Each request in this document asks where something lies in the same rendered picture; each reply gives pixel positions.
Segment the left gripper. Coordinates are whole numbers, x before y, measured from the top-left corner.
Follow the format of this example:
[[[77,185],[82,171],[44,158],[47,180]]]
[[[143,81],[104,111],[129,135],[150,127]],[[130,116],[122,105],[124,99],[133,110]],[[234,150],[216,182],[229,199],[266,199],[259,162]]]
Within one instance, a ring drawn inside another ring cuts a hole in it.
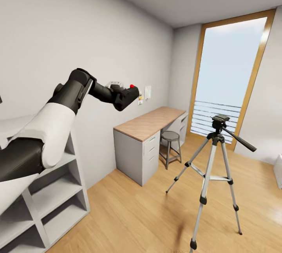
[[[111,103],[111,104],[121,104],[123,105],[123,102],[120,100],[120,93],[112,92],[106,87],[103,86],[103,90],[101,92],[101,95],[96,97],[102,102],[105,103]]]

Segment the digital camera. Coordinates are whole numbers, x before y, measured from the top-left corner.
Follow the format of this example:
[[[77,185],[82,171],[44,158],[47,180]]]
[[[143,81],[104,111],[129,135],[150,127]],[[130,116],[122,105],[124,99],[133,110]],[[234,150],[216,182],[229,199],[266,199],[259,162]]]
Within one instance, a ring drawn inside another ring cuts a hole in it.
[[[136,100],[140,95],[140,91],[138,90],[138,87],[134,85],[130,85],[130,88],[124,89],[124,90],[113,90],[116,93],[120,93],[120,100],[123,102],[123,105],[121,104],[113,104],[115,109],[121,112],[124,110],[127,106],[129,106],[134,100]]]

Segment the camera tripod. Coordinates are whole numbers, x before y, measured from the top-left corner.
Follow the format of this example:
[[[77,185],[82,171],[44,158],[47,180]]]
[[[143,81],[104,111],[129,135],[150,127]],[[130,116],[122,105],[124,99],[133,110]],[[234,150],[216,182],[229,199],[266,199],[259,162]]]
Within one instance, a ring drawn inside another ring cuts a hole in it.
[[[182,172],[177,177],[175,177],[174,182],[172,183],[172,185],[168,188],[168,190],[165,191],[167,193],[172,188],[172,186],[175,184],[175,182],[178,181],[179,177],[183,174],[183,172],[188,167],[190,167],[190,166],[199,175],[201,175],[204,178],[203,185],[202,185],[202,191],[201,191],[201,195],[200,195],[200,200],[199,200],[200,201],[200,207],[199,207],[199,211],[198,211],[198,214],[197,214],[197,220],[196,220],[196,225],[195,225],[194,232],[193,232],[193,237],[191,238],[191,241],[190,241],[190,253],[193,253],[193,250],[197,249],[197,243],[196,243],[195,239],[196,239],[196,235],[197,235],[197,228],[199,226],[199,221],[200,221],[200,218],[201,218],[202,206],[207,204],[206,193],[207,193],[207,187],[208,187],[208,181],[209,180],[228,181],[228,183],[230,185],[230,190],[231,190],[232,198],[233,198],[233,207],[234,207],[234,210],[235,210],[235,213],[236,213],[236,217],[237,217],[238,231],[239,231],[240,235],[242,236],[242,233],[240,231],[239,219],[238,219],[238,215],[237,215],[237,210],[239,210],[239,208],[238,208],[238,205],[237,205],[237,203],[235,201],[235,196],[234,196],[234,192],[233,192],[233,185],[234,184],[233,184],[233,180],[232,180],[231,175],[230,175],[230,167],[229,167],[229,163],[228,163],[228,159],[227,159],[227,153],[226,153],[224,136],[221,135],[222,130],[225,130],[226,132],[228,132],[237,141],[242,143],[246,148],[248,148],[252,152],[254,152],[257,149],[254,146],[252,146],[251,144],[249,144],[247,141],[241,139],[240,137],[236,136],[235,134],[233,134],[232,132],[230,132],[229,130],[226,129],[227,125],[226,125],[225,122],[230,120],[230,117],[224,116],[224,115],[217,115],[217,116],[212,117],[212,120],[213,120],[212,127],[214,129],[216,129],[216,131],[213,132],[213,133],[209,133],[208,134],[207,138],[200,145],[200,147],[194,153],[194,155],[191,157],[191,159],[185,163],[185,168],[182,170]],[[204,174],[195,165],[193,165],[192,162],[193,162],[194,158],[204,148],[205,144],[208,143],[208,141],[211,138],[212,138],[211,152],[210,152],[210,155],[209,155],[209,158],[208,158],[208,164],[207,164],[206,171],[205,171],[205,174]],[[216,150],[216,146],[217,146],[218,141],[221,142],[222,155],[224,157],[227,177],[211,176],[210,175],[211,171],[212,171],[212,163],[213,163],[213,159],[214,159],[214,156],[215,156],[215,150]]]

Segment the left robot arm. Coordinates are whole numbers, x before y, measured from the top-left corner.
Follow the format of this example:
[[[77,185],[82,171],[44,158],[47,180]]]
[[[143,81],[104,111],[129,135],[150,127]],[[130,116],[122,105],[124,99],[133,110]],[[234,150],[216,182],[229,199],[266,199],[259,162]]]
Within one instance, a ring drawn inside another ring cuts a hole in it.
[[[78,110],[88,94],[105,103],[121,104],[121,81],[105,87],[86,70],[72,70],[66,84],[58,84],[39,113],[0,149],[0,215],[45,170],[61,160]]]

